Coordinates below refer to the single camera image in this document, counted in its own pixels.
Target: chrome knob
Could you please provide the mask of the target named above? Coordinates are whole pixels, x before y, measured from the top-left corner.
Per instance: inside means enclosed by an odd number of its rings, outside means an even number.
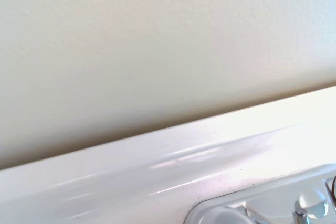
[[[328,213],[327,199],[316,189],[303,191],[295,202],[295,212],[312,219],[323,218]]]

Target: white stove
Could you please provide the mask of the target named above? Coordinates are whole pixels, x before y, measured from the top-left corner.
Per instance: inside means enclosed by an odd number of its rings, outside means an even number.
[[[335,163],[335,101],[336,87],[3,170],[1,224],[183,224],[203,201]]]

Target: white enamel surface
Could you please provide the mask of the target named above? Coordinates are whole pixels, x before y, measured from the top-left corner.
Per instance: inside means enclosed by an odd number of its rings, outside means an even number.
[[[2,223],[182,224],[197,203],[334,163],[336,88],[0,172]]]
[[[327,87],[335,8],[0,0],[0,168]]]

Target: textured wall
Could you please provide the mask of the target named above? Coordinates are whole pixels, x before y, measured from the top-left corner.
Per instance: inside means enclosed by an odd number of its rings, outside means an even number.
[[[0,168],[336,80],[336,0],[0,9]]]

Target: wall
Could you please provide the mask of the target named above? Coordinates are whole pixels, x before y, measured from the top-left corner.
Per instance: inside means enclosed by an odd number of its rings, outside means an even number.
[[[0,8],[0,168],[336,81],[336,0]]]

